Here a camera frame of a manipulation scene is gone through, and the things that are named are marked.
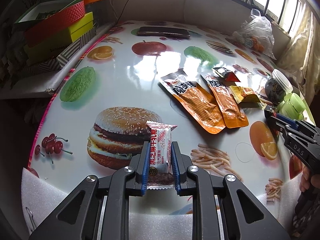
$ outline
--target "silver screw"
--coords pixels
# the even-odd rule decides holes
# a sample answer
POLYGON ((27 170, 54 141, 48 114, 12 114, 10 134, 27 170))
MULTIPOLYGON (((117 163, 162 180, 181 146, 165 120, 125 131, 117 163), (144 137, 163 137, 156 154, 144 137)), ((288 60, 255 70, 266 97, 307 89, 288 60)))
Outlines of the silver screw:
POLYGON ((228 174, 227 175, 227 180, 233 182, 233 181, 236 180, 236 177, 234 175, 232 175, 232 174, 228 174))
POLYGON ((189 171, 196 172, 196 171, 199 171, 199 168, 197 166, 195 166, 195 165, 191 165, 189 167, 189 171))
POLYGON ((87 178, 86 178, 86 181, 87 182, 94 182, 96 180, 96 176, 94 175, 89 175, 87 178))
POLYGON ((133 168, 131 166, 124 167, 124 172, 131 172, 133 171, 133 168))

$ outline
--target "white jar lid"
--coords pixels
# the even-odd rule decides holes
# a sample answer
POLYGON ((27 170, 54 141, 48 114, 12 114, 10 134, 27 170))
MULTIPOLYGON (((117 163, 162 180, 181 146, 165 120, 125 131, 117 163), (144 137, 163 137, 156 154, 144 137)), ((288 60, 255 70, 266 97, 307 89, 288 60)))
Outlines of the white jar lid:
POLYGON ((280 84, 280 86, 282 86, 283 90, 287 94, 293 91, 293 87, 290 84, 289 80, 280 70, 274 69, 272 72, 272 77, 280 84))

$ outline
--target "candy wrapper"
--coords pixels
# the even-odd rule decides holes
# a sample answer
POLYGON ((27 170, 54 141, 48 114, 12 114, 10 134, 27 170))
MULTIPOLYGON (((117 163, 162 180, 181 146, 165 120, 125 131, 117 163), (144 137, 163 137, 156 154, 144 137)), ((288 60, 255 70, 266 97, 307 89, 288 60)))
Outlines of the candy wrapper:
POLYGON ((235 99, 228 88, 214 76, 213 73, 202 75, 213 92, 224 122, 228 128, 245 127, 249 125, 248 119, 242 109, 239 109, 235 99))
POLYGON ((257 94, 252 90, 252 88, 230 86, 228 89, 232 93, 237 104, 240 102, 260 103, 257 94))
POLYGON ((160 83, 207 132, 217 134, 226 127, 216 99, 182 69, 162 77, 160 83))
POLYGON ((148 188, 168 188, 174 184, 171 167, 171 131, 177 125, 147 121, 147 126, 151 129, 148 188))
POLYGON ((236 74, 224 67, 214 67, 212 71, 226 82, 240 82, 236 74))

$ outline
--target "metal hook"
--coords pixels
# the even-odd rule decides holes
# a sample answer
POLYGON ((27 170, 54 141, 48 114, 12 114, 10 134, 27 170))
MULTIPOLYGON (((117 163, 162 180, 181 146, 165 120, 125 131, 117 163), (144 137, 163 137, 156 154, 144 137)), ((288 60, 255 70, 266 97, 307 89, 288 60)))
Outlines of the metal hook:
POLYGON ((33 228, 33 231, 34 231, 34 230, 36 230, 37 226, 36 226, 35 221, 33 220, 33 214, 32 214, 31 210, 28 207, 26 207, 26 211, 27 211, 27 213, 29 215, 29 218, 30 218, 30 221, 31 221, 31 225, 32 225, 32 228, 33 228))

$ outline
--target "human hand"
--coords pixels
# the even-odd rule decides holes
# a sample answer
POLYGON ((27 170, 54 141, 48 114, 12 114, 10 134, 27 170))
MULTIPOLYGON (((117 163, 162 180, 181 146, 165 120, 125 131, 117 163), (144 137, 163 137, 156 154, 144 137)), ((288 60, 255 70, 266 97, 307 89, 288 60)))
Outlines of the human hand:
MULTIPOLYGON (((305 192, 310 187, 310 170, 305 166, 302 171, 301 181, 299 189, 301 192, 305 192)), ((320 188, 320 174, 313 175, 311 177, 311 184, 316 187, 320 188)))

